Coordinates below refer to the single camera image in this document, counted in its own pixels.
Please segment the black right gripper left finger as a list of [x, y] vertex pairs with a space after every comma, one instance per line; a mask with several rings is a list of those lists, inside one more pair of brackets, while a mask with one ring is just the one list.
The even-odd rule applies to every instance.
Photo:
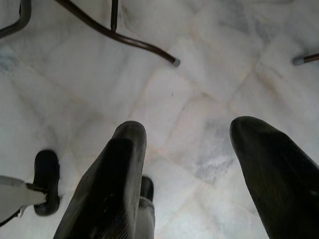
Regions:
[[80, 179], [53, 239], [134, 239], [147, 136], [119, 125]]

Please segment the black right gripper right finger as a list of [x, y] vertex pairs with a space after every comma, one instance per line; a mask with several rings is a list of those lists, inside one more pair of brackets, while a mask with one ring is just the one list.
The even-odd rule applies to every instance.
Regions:
[[319, 165], [255, 117], [235, 118], [230, 139], [269, 239], [319, 239]]

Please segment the black right robot foot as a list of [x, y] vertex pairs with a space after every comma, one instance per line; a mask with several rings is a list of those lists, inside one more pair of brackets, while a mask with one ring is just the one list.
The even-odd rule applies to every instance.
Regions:
[[147, 176], [142, 176], [140, 196], [147, 198], [151, 202], [154, 199], [154, 184]]

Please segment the black robot foot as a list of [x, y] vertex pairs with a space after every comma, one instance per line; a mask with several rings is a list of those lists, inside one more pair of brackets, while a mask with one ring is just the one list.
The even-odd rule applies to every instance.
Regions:
[[151, 202], [154, 199], [154, 184], [147, 176], [142, 176], [140, 196], [147, 198]]
[[34, 171], [32, 185], [46, 195], [44, 203], [34, 205], [35, 212], [39, 216], [50, 216], [58, 210], [60, 204], [60, 165], [56, 153], [50, 149], [40, 151], [35, 157]]

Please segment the black left robot foot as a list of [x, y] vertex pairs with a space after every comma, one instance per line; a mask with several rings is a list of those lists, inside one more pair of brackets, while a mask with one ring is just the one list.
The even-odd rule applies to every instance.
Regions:
[[58, 210], [60, 204], [60, 165], [56, 153], [50, 149], [40, 151], [35, 157], [34, 171], [32, 185], [46, 195], [44, 203], [34, 205], [35, 212], [39, 216], [50, 216]]

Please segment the grey left robot leg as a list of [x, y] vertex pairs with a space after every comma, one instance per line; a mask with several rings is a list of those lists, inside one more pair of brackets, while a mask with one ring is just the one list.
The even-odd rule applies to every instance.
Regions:
[[17, 178], [0, 176], [0, 227], [20, 218], [27, 207], [45, 202], [45, 190]]

